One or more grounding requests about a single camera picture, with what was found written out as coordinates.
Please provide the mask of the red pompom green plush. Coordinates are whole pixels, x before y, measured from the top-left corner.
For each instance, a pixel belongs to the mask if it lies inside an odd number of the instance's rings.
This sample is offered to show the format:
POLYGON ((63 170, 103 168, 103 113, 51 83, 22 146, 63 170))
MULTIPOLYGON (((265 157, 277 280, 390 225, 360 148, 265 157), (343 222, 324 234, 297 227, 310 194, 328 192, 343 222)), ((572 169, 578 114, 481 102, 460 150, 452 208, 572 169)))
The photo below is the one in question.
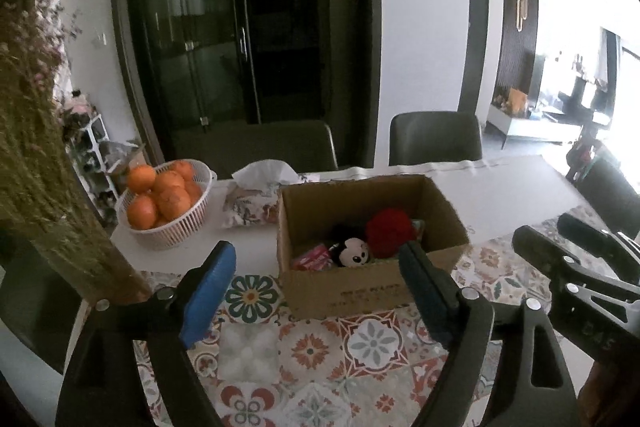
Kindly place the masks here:
POLYGON ((366 223, 367 244, 371 257, 388 259, 396 256, 405 243, 420 241, 424 229, 425 222, 422 219, 412 219, 404 210, 380 210, 366 223))

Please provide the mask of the Mickey Mouse plush toy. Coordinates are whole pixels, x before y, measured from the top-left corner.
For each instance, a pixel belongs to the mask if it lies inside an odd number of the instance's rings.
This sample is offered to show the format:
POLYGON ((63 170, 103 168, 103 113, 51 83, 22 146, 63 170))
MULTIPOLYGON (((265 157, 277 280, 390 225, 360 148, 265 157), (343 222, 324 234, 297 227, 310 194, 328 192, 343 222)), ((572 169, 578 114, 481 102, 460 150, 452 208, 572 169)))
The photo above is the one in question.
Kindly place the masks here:
POLYGON ((337 268, 353 268, 366 265, 371 260, 368 244, 359 237, 349 237, 329 247, 329 253, 337 268))

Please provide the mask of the red snack packet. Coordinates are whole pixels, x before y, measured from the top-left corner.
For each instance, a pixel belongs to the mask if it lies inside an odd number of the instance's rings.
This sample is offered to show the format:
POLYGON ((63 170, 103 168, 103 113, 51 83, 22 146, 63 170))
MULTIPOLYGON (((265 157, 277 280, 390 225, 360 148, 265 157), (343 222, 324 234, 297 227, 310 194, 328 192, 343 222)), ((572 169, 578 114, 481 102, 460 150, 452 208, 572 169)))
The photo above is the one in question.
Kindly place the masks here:
POLYGON ((296 271, 320 272, 333 267, 329 249, 319 244, 305 254, 292 260, 292 269, 296 271))

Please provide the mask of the dark side chair right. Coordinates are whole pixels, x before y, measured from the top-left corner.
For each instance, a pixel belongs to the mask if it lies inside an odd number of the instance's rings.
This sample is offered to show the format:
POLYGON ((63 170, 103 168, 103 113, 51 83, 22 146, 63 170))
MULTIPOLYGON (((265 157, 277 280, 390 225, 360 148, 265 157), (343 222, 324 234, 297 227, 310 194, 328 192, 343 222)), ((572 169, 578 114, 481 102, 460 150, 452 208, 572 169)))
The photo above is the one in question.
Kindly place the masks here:
POLYGON ((576 188, 612 232, 637 237, 639 194, 620 169, 605 159, 597 159, 578 179, 576 188))

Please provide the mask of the dark side chair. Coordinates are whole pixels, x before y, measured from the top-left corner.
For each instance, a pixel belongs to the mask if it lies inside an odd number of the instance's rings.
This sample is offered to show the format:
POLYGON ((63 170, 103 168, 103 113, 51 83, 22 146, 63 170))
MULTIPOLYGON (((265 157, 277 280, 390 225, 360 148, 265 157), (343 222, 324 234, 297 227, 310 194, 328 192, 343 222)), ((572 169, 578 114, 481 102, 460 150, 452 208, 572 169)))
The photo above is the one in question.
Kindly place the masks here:
POLYGON ((637 237, 639 194, 620 169, 605 159, 597 159, 578 179, 576 188, 612 232, 637 237))
POLYGON ((64 372, 81 298, 38 253, 18 254, 1 283, 1 320, 40 360, 64 372))

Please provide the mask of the dark side chair left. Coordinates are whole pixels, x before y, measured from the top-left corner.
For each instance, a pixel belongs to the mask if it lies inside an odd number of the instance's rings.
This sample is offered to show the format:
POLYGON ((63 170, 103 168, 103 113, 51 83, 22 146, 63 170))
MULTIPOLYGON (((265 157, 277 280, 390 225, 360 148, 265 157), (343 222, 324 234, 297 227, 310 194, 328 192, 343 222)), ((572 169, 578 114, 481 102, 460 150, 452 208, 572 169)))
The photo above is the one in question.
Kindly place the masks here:
POLYGON ((40 360, 64 372, 81 298, 38 253, 18 254, 1 283, 1 320, 40 360))

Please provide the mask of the white tv cabinet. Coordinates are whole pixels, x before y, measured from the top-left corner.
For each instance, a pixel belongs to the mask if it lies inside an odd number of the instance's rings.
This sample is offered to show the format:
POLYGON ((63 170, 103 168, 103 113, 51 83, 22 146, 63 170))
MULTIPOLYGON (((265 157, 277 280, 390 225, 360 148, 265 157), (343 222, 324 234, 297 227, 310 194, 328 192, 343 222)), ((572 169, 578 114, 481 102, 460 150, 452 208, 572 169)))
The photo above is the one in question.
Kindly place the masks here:
POLYGON ((510 141, 534 141, 562 144, 576 141, 582 133, 579 124, 564 124, 549 118, 515 118, 496 106, 489 106, 486 124, 496 128, 502 135, 502 147, 510 141))

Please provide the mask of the patterned tablecloth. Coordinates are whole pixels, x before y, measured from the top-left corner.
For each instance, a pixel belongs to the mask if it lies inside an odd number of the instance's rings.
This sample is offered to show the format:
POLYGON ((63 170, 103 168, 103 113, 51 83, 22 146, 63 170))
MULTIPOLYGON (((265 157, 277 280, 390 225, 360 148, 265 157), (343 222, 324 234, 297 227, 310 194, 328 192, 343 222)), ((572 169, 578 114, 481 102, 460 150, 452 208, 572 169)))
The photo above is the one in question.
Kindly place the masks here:
MULTIPOLYGON (((487 299, 548 303, 549 281, 511 246, 531 225, 555 237, 562 213, 601 228, 604 214, 538 156, 400 166, 431 179, 464 225, 469 246, 452 275, 487 299)), ((225 228, 220 202, 184 243, 149 251, 123 228, 113 242, 153 287, 174 285, 219 241, 238 256, 235 278, 207 337, 189 352, 229 426, 405 426, 446 360, 411 305, 378 305, 344 317, 301 319, 285 295, 274 225, 225 228)))

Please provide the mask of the white basket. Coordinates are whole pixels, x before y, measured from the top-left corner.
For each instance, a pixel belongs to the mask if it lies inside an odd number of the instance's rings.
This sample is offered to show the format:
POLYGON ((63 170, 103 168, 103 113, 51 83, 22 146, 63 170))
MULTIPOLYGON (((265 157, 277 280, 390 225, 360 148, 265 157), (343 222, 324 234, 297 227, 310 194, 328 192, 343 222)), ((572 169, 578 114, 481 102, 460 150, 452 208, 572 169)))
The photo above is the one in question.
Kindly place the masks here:
POLYGON ((149 251, 175 247, 204 225, 216 180, 216 173, 195 159, 134 169, 116 204, 118 224, 149 251))

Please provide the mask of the orange fruit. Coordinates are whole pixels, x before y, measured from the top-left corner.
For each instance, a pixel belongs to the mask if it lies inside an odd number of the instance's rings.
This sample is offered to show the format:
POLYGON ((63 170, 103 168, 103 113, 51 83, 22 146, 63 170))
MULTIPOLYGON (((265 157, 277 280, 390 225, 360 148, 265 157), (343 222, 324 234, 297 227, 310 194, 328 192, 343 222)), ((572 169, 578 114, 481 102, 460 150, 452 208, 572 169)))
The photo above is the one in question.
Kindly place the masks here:
POLYGON ((127 208, 127 219, 131 228, 135 230, 149 230, 158 219, 157 205, 151 196, 137 195, 127 208))
POLYGON ((127 174, 127 187, 134 194, 151 191, 156 179, 156 171, 149 165, 137 165, 127 174))
POLYGON ((167 221, 174 221, 191 209, 191 197, 185 188, 173 187, 157 196, 157 206, 167 221))
POLYGON ((183 176, 181 176, 181 174, 178 173, 177 171, 169 169, 169 170, 157 173, 152 186, 152 191, 155 194, 160 195, 163 192, 169 190, 170 188, 173 188, 173 187, 183 188, 185 186, 186 186, 186 180, 183 178, 183 176))

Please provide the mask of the dried flower bunch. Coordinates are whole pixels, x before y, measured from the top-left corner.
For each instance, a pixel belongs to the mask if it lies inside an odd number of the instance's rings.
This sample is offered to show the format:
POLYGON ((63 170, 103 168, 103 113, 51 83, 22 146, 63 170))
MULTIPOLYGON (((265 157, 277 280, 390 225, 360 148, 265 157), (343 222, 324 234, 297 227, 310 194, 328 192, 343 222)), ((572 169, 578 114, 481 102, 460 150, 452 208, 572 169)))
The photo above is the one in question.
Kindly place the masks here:
POLYGON ((60 0, 1 0, 1 217, 30 243, 39 220, 96 217, 63 142, 56 83, 77 35, 63 14, 60 0))

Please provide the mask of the brown cardboard box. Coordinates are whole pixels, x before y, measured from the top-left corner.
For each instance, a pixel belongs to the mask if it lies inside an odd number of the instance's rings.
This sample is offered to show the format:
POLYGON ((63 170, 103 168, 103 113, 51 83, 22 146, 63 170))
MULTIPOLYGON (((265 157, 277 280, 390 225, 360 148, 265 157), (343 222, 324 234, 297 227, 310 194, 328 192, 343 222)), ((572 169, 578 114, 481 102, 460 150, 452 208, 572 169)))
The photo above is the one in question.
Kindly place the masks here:
POLYGON ((398 254, 415 241, 451 271, 470 243, 454 207, 426 176, 297 184, 278 202, 280 284, 296 320, 410 303, 398 254))

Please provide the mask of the floral tissue box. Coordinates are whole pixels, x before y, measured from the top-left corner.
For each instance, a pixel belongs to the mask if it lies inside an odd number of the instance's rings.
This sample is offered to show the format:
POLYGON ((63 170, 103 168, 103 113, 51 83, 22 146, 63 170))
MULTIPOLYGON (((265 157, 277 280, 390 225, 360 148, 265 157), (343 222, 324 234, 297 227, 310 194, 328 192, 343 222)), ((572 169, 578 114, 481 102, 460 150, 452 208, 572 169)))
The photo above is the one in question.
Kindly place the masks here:
POLYGON ((235 171, 222 207, 221 225, 225 229, 275 225, 281 188, 299 181, 299 174, 277 159, 254 161, 235 171))

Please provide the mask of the white shoe rack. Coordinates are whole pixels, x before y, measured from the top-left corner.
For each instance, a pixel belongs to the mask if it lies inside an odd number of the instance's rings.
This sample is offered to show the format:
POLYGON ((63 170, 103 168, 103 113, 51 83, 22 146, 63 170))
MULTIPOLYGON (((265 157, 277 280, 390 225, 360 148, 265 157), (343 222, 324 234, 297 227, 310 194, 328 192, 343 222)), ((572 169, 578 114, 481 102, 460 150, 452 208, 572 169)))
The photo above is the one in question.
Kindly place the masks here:
POLYGON ((65 150, 77 179, 101 225, 111 233, 117 225, 118 192, 103 155, 108 133, 102 115, 80 90, 74 90, 63 104, 62 123, 65 150))

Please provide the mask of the dark glass cabinet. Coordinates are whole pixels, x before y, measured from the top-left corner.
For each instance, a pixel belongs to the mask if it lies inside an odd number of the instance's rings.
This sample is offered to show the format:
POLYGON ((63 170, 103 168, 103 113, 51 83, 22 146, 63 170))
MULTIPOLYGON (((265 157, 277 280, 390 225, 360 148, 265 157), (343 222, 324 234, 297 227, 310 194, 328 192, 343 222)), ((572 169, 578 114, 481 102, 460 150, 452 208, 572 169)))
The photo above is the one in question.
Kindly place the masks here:
POLYGON ((381 0, 112 0, 134 121, 152 161, 234 128, 326 124, 343 167, 372 165, 381 0))

